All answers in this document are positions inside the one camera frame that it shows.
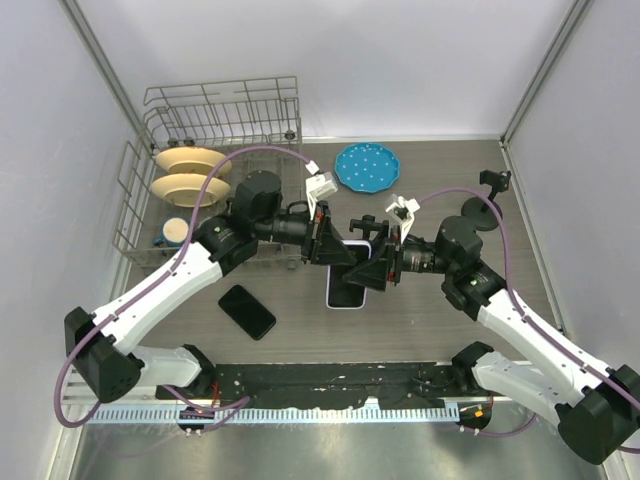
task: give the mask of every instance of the phone screen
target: phone screen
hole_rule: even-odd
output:
[[[273,313],[241,285],[231,287],[218,305],[254,340],[260,340],[276,324]]]
[[[358,264],[371,257],[371,246],[363,241],[345,240],[347,248],[351,250]],[[331,265],[328,273],[327,307],[329,308],[361,308],[366,298],[366,288],[342,281],[342,275],[353,267],[349,265]]]

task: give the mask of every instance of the beige plate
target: beige plate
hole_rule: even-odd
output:
[[[195,173],[167,175],[153,182],[151,191],[154,195],[178,207],[194,207],[198,199],[198,193],[206,178],[205,175],[197,175]],[[228,183],[212,178],[200,206],[208,207],[220,201],[229,193],[229,189]]]
[[[174,173],[197,173],[208,175],[213,167],[224,159],[224,155],[214,150],[201,147],[169,148],[156,155],[156,163],[164,171]],[[218,177],[231,171],[231,162],[225,163]]]

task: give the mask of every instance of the metal wire basket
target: metal wire basket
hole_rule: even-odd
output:
[[[151,194],[151,184],[166,175],[154,153],[166,147],[196,145],[228,154],[247,145],[278,144],[299,151],[301,121],[296,77],[151,87],[144,105],[146,130],[127,142],[121,156],[118,183],[123,189],[120,216],[113,236],[118,251],[145,273],[165,263],[177,250],[159,241],[170,217],[191,218],[192,210],[167,203]],[[268,170],[282,179],[283,204],[302,199],[302,166],[278,152],[252,152],[234,166],[224,180],[230,195],[249,172]],[[202,221],[221,213],[220,201],[201,208]],[[300,249],[261,244],[250,261],[285,261],[296,268]]]

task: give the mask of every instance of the blue tray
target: blue tray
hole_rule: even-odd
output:
[[[400,161],[391,150],[377,143],[349,145],[336,157],[336,175],[354,192],[386,190],[400,175]]]

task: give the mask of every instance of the white bracket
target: white bracket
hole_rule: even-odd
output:
[[[98,324],[108,315],[114,315],[121,305],[166,274],[179,253],[120,298],[94,310],[93,322]],[[211,253],[198,242],[190,244],[187,254],[174,272],[152,292],[120,314],[117,320],[105,326],[102,334],[105,337],[113,335],[113,346],[122,354],[131,353],[140,340],[178,305],[222,278],[220,265],[218,262],[211,263],[210,256]]]
[[[565,399],[549,378],[531,367],[513,363],[499,352],[490,352],[480,357],[472,370],[482,388],[509,397],[554,426],[560,422],[555,405],[565,403]]]
[[[336,193],[338,191],[338,184],[329,172],[307,177],[305,183],[307,202],[309,204],[309,216],[311,220],[313,220],[318,202]]]
[[[583,360],[585,364],[591,365],[605,376],[609,375],[607,373],[608,365],[605,362],[589,355],[560,334],[531,310],[517,293],[516,298],[529,317],[550,336]],[[582,393],[584,387],[595,389],[600,385],[601,381],[595,375],[586,372],[579,365],[573,363],[537,333],[531,325],[520,318],[507,290],[499,291],[489,299],[489,302],[489,305],[480,308],[478,323],[500,335],[530,360],[536,368],[540,369],[547,378],[546,381],[555,387],[554,391],[558,392],[558,397],[563,402],[575,406],[584,398]]]
[[[416,219],[415,212],[420,210],[420,204],[415,198],[407,200],[394,193],[386,200],[384,210],[400,224],[400,243],[404,243]]]

